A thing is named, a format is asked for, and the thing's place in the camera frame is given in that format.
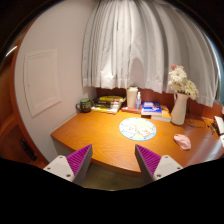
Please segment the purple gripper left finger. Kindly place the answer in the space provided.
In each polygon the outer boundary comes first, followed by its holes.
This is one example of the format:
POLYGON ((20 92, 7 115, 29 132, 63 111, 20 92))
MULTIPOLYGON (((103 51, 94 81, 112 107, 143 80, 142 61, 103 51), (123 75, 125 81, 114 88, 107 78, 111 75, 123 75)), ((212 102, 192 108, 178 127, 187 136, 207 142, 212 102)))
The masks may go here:
POLYGON ((76 185, 81 185, 85 179, 92 155, 92 145, 87 145, 68 156, 59 155, 44 170, 76 185))

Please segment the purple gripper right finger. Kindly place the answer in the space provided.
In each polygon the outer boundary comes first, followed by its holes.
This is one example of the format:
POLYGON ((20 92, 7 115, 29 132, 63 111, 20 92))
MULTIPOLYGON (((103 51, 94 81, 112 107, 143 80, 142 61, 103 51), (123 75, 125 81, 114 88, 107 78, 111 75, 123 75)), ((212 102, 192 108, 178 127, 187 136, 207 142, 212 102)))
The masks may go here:
POLYGON ((160 156, 138 144, 135 145, 135 156, 146 183, 152 183, 182 169, 169 155, 160 156))

